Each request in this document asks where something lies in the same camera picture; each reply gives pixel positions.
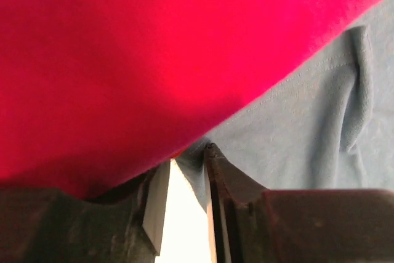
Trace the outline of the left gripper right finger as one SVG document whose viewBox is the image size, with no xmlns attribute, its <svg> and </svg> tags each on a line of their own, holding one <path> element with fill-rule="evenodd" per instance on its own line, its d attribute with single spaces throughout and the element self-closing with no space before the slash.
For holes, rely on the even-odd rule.
<svg viewBox="0 0 394 263">
<path fill-rule="evenodd" d="M 393 192 L 270 190 L 204 149 L 212 262 L 392 262 Z"/>
</svg>

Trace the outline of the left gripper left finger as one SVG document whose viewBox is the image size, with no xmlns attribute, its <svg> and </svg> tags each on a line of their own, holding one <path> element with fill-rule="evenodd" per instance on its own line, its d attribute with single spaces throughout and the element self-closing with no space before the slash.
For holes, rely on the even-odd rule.
<svg viewBox="0 0 394 263">
<path fill-rule="evenodd" d="M 154 262 L 170 164 L 92 200 L 55 188 L 1 191 L 2 262 Z"/>
</svg>

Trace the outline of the grey-blue t shirt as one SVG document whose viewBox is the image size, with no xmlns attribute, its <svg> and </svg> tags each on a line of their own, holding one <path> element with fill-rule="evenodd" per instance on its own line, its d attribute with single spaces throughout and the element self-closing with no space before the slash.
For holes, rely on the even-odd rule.
<svg viewBox="0 0 394 263">
<path fill-rule="evenodd" d="M 393 0 L 177 158 L 197 211 L 211 142 L 268 188 L 393 188 Z"/>
</svg>

